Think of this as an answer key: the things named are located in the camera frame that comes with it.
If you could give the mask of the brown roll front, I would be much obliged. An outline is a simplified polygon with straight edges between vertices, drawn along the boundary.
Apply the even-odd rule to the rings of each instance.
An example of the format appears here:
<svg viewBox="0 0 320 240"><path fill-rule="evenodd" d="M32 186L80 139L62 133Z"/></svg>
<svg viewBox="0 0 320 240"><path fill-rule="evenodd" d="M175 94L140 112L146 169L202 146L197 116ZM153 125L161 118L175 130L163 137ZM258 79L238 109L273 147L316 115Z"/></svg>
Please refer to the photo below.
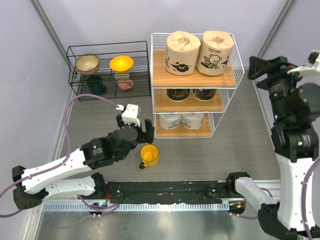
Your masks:
<svg viewBox="0 0 320 240"><path fill-rule="evenodd" d="M225 31L208 30L200 42L197 70L207 76L222 75L235 46L233 38Z"/></svg>

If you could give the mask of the brown roll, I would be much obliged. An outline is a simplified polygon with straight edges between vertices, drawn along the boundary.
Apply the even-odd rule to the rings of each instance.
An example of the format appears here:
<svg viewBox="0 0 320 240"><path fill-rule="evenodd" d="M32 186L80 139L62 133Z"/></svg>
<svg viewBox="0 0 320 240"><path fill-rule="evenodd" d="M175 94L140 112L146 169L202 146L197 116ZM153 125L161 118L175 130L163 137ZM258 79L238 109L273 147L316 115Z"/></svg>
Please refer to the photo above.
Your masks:
<svg viewBox="0 0 320 240"><path fill-rule="evenodd" d="M222 75L235 46L233 38L225 31L208 30L200 42L197 70L207 76Z"/></svg>
<svg viewBox="0 0 320 240"><path fill-rule="evenodd" d="M194 73L201 46L200 39L185 31L172 32L166 39L165 68L177 76Z"/></svg>

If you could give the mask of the black toilet paper roll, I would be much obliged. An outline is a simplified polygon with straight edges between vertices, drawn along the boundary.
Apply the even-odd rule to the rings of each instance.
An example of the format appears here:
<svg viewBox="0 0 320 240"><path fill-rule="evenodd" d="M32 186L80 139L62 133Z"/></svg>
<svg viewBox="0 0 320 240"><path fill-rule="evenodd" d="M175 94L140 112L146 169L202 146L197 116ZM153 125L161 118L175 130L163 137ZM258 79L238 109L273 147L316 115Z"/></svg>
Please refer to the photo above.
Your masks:
<svg viewBox="0 0 320 240"><path fill-rule="evenodd" d="M183 102L190 95L190 89L188 88L168 88L166 90L167 97L174 102Z"/></svg>

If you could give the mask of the white toilet paper roll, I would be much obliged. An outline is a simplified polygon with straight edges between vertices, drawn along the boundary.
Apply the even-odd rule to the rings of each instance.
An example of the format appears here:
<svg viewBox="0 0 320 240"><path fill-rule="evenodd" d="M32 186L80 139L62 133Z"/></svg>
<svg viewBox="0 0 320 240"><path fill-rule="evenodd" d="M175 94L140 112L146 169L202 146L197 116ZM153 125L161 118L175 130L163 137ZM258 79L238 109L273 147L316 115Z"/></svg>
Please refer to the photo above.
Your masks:
<svg viewBox="0 0 320 240"><path fill-rule="evenodd" d="M186 129L198 130L203 124L204 116L204 113L183 113L180 121Z"/></svg>

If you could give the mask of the black roll front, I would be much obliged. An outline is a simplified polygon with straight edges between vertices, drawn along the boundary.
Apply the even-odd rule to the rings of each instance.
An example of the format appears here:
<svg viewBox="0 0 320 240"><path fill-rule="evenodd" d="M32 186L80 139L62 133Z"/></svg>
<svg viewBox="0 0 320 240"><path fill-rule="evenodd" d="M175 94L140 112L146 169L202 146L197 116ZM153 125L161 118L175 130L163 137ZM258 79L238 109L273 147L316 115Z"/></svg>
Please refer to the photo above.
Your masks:
<svg viewBox="0 0 320 240"><path fill-rule="evenodd" d="M192 90L192 92L196 99L200 101L210 101L215 97L217 89L216 88L195 88Z"/></svg>

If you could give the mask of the white wire wooden shelf rack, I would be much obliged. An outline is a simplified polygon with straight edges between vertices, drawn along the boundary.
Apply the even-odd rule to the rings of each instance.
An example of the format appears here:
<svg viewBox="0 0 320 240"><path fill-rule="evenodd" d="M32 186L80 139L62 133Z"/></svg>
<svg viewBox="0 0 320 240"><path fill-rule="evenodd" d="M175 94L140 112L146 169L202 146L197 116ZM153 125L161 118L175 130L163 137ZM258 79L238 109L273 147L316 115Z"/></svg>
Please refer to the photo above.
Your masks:
<svg viewBox="0 0 320 240"><path fill-rule="evenodd" d="M224 116L245 69L237 46L234 46L226 65L226 70L218 76L208 76L197 69L191 75L178 76L165 68L165 53L168 33L152 33L150 54L150 82L152 92L152 113L157 139L212 138ZM201 101L191 94L182 102L172 101L167 96L168 89L216 89L213 99ZM199 129L187 129L183 125L166 130L160 125L161 114L203 113L204 119Z"/></svg>

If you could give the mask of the brown roll back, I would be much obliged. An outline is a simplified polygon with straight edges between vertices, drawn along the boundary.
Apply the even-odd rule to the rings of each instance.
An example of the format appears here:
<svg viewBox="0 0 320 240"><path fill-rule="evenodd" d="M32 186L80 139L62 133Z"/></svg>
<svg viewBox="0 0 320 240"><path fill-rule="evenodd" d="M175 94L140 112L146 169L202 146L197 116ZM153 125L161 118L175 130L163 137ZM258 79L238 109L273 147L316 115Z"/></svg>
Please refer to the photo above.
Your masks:
<svg viewBox="0 0 320 240"><path fill-rule="evenodd" d="M194 73L201 46L200 39L185 31L172 32L166 39L165 68L177 76Z"/></svg>

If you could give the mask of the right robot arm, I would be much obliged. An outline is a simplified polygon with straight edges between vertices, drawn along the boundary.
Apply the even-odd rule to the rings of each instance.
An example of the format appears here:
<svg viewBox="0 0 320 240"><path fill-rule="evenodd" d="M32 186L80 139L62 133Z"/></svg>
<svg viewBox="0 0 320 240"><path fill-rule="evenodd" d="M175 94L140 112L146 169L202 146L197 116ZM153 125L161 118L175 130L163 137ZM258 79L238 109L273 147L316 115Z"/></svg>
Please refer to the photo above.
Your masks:
<svg viewBox="0 0 320 240"><path fill-rule="evenodd" d="M280 168L280 199L276 200L256 185L245 172L226 179L226 193L243 196L256 210L262 230L280 240L298 236L316 239L320 228L312 210L312 176L320 164L320 138L313 122L320 116L320 87L298 85L305 77L320 73L320 53L310 53L303 66L284 56L264 60L251 56L247 77L269 93L273 113L271 140Z"/></svg>

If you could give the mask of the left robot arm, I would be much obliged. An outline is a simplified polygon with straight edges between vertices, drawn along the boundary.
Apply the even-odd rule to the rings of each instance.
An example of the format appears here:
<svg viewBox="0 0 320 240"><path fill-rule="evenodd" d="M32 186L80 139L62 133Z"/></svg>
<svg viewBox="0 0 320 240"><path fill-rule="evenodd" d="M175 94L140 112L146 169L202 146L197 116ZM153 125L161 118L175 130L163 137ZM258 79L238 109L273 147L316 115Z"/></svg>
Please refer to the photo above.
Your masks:
<svg viewBox="0 0 320 240"><path fill-rule="evenodd" d="M135 123L125 123L120 115L116 120L117 130L105 137L92 139L64 158L34 168L13 167L13 201L16 207L20 211L34 208L49 196L46 187L56 181L111 166L124 160L137 145L153 142L155 127L150 119L144 121L145 130Z"/></svg>

